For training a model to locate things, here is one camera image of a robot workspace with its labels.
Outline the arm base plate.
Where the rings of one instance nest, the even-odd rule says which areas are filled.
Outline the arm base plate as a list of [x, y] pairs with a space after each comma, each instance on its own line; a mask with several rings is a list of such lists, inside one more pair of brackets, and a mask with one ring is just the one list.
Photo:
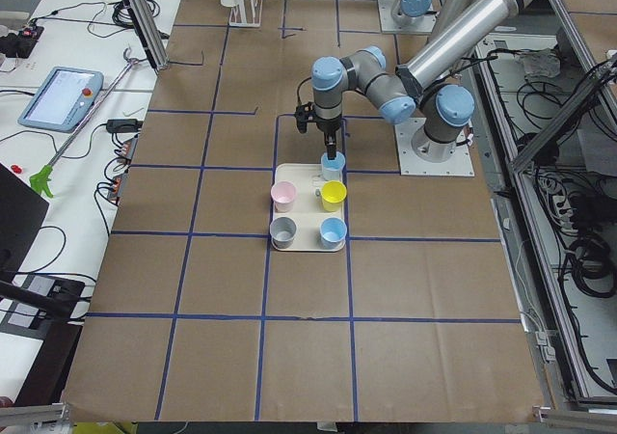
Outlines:
[[383, 34], [428, 36], [437, 21], [433, 6], [420, 16], [405, 15], [400, 0], [377, 0], [377, 8]]
[[451, 143], [431, 140], [424, 118], [411, 118], [394, 127], [399, 169], [402, 176], [473, 177], [468, 141], [464, 132]]

